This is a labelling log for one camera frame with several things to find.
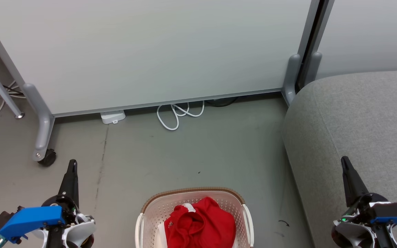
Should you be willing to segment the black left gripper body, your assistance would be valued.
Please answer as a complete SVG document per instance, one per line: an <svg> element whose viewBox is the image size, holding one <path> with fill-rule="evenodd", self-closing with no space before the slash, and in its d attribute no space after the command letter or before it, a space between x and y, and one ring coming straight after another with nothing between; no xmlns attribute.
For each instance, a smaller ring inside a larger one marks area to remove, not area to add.
<svg viewBox="0 0 397 248"><path fill-rule="evenodd" d="M42 207L60 206L62 217L65 221L75 221L76 215L80 213L78 201L74 201L67 195L52 196L43 202Z"/></svg>

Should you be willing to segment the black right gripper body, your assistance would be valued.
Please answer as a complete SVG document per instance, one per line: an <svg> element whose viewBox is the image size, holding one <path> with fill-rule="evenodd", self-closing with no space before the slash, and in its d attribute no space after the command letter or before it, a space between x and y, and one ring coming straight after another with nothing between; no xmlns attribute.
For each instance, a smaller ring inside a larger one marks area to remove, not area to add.
<svg viewBox="0 0 397 248"><path fill-rule="evenodd" d="M347 210L343 213L343 221L354 221L359 215L375 204L390 204L384 196L377 193L345 193Z"/></svg>

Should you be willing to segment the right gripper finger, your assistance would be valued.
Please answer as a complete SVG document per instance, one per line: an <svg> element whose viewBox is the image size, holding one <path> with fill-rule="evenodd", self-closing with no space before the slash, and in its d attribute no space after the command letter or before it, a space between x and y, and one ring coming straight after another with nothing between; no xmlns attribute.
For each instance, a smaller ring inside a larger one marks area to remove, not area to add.
<svg viewBox="0 0 397 248"><path fill-rule="evenodd" d="M346 206L351 207L362 196L368 194L369 191L348 156L341 158L341 164Z"/></svg>

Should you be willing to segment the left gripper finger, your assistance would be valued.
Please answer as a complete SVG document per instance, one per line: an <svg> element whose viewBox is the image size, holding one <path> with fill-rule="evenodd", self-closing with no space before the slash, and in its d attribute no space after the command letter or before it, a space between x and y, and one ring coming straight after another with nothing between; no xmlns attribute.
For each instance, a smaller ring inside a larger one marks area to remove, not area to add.
<svg viewBox="0 0 397 248"><path fill-rule="evenodd" d="M79 207L78 163L75 159L71 159L68 163L58 194L71 198L76 207Z"/></svg>

